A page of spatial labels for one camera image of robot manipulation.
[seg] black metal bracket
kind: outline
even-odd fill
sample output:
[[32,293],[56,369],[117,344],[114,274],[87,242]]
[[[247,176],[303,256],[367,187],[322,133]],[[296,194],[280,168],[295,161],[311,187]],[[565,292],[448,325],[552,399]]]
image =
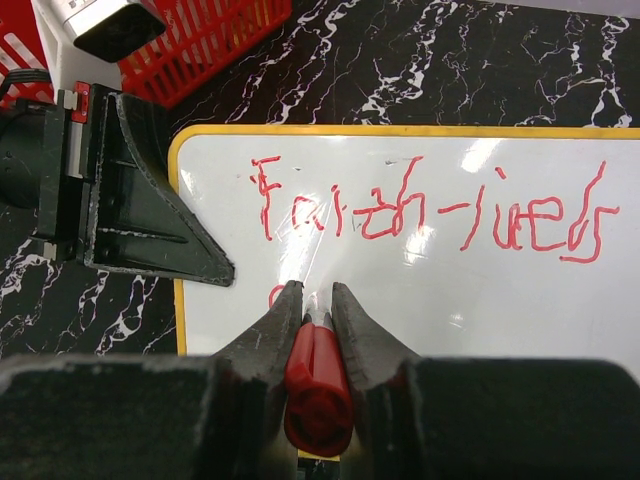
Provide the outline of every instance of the black metal bracket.
[[0,198],[38,208],[40,253],[230,286],[233,264],[169,184],[164,108],[93,85],[82,124],[72,119],[69,94],[61,91],[44,115],[42,106],[5,115],[0,130]]

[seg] red handwritten text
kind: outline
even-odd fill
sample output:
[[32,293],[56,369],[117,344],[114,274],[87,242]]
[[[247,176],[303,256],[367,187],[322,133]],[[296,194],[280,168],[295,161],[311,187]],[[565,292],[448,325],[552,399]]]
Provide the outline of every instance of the red handwritten text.
[[[364,215],[364,223],[360,229],[360,235],[365,240],[376,240],[378,238],[391,235],[397,237],[403,232],[405,226],[405,214],[406,209],[412,203],[415,203],[418,210],[418,221],[416,228],[424,228],[426,226],[427,217],[427,198],[425,193],[415,192],[408,194],[409,182],[415,173],[415,168],[424,157],[413,157],[402,176],[402,185],[398,194],[396,195],[393,203],[387,202],[384,199],[381,187],[374,187],[370,190],[370,195],[374,199],[375,205],[366,208],[352,209],[351,212],[354,216]],[[264,198],[265,203],[260,212],[260,220],[264,226],[265,238],[268,241],[272,240],[269,226],[269,213],[271,208],[271,192],[275,189],[282,188],[280,183],[269,183],[267,174],[264,171],[265,165],[272,162],[278,162],[280,157],[269,157],[261,160],[252,160],[251,164],[257,167],[259,173],[251,176],[251,181],[258,185],[260,195]],[[607,207],[602,205],[592,205],[593,192],[600,182],[603,181],[605,176],[607,162],[603,161],[595,175],[584,188],[582,194],[582,205],[578,217],[568,226],[568,234],[566,239],[563,238],[564,234],[554,239],[541,239],[541,228],[545,225],[549,225],[544,222],[552,222],[552,224],[560,224],[561,222],[568,222],[566,219],[565,204],[558,196],[548,196],[546,198],[534,198],[526,204],[514,203],[509,207],[508,214],[504,213],[499,204],[495,204],[495,218],[493,219],[493,228],[491,234],[493,235],[493,243],[501,249],[521,251],[523,247],[523,238],[520,234],[523,233],[523,228],[529,229],[529,241],[530,247],[535,252],[551,252],[566,248],[569,251],[568,255],[560,255],[559,259],[562,262],[589,264],[595,262],[602,252],[602,219],[605,215],[618,215],[620,213],[620,207]],[[506,173],[501,167],[495,167],[495,172],[500,181],[512,181],[512,178],[507,178]],[[468,250],[473,243],[473,240],[479,235],[480,226],[483,222],[483,200],[485,198],[487,185],[481,185],[478,190],[478,194],[474,203],[460,202],[454,203],[449,206],[443,206],[436,211],[439,215],[447,215],[457,212],[463,209],[472,209],[475,207],[475,215],[473,215],[473,224],[471,229],[464,240],[463,245],[460,247],[460,251],[464,252]],[[341,200],[342,192],[337,184],[331,187],[333,213],[336,217],[336,231],[335,236],[337,238],[343,235],[344,227],[344,212],[347,210],[347,205],[343,204]],[[313,225],[319,231],[325,231],[328,224],[327,217],[331,216],[331,213],[324,215],[323,212],[325,205],[320,201],[305,197],[296,196],[291,205],[291,224],[293,229],[299,229],[304,225]],[[391,214],[390,225],[383,224],[383,227],[372,226],[372,222],[376,220],[379,222],[377,215],[382,212],[388,212]],[[590,247],[587,247],[587,253],[585,255],[576,254],[578,248],[582,247],[585,242],[589,241],[591,236],[587,235],[588,229],[592,228],[593,233],[593,250],[589,252]],[[269,296],[270,303],[273,302],[275,295],[284,288],[282,285],[277,286],[271,292]]]
[[324,225],[320,223],[320,220],[318,220],[318,217],[316,216],[316,212],[318,211],[317,202],[311,200],[310,198],[302,196],[298,196],[295,198],[295,200],[293,201],[293,207],[291,208],[291,224],[293,225],[293,228],[297,230],[298,227],[300,227],[300,224],[298,223],[298,206],[301,203],[307,203],[311,205],[311,210],[306,212],[307,218],[305,219],[304,223],[308,225],[311,220],[313,220],[316,228],[320,231],[323,231]]
[[[405,193],[407,192],[409,179],[411,178],[411,174],[413,173],[413,169],[415,168],[416,164],[423,158],[424,157],[414,157],[411,160],[411,163],[407,168],[407,172],[404,174],[404,177],[402,179],[402,188],[400,188],[400,192],[396,197],[395,204],[385,202],[382,199],[382,190],[380,189],[380,187],[375,187],[371,190],[371,196],[375,197],[376,203],[378,205],[375,207],[356,209],[353,211],[354,215],[367,215],[367,219],[365,220],[364,225],[362,225],[363,238],[367,240],[374,240],[376,238],[384,237],[385,235],[389,234],[397,237],[404,228],[404,209],[414,200],[418,200],[420,202],[420,217],[418,219],[418,228],[424,227],[426,220],[427,203],[425,194],[413,193],[407,198],[404,198]],[[391,220],[391,227],[375,233],[370,233],[369,226],[371,224],[371,220],[373,220],[374,215],[384,210],[391,210],[392,212],[395,212]]]
[[256,181],[255,175],[249,177],[253,183],[258,184],[258,190],[260,195],[265,198],[265,205],[262,207],[260,211],[260,221],[264,226],[264,236],[268,241],[273,240],[271,237],[271,232],[269,231],[269,209],[271,208],[271,190],[276,188],[282,188],[280,183],[267,183],[267,175],[264,173],[264,165],[266,163],[278,162],[280,161],[280,157],[268,157],[263,158],[262,160],[251,160],[251,165],[254,167],[258,167],[260,173],[258,174],[258,180]]

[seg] black cable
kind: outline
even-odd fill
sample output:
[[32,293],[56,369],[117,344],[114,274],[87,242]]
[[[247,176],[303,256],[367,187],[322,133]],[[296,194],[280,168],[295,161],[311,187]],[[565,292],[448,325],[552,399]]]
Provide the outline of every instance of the black cable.
[[10,71],[0,84],[0,101],[16,83],[51,83],[51,75],[41,68],[23,68]]

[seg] white camera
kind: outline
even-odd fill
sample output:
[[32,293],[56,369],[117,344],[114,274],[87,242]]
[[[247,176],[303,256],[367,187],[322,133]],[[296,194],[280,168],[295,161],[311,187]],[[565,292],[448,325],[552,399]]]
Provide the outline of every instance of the white camera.
[[164,33],[151,0],[51,0],[74,46],[115,63]]

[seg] whiteboard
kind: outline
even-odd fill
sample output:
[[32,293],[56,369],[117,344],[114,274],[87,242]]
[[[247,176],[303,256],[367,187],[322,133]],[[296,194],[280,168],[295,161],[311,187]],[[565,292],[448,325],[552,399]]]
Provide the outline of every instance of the whiteboard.
[[338,281],[422,355],[605,358],[640,378],[638,136],[187,129],[172,181],[237,273],[176,282],[180,350],[220,350],[288,280],[327,304]]

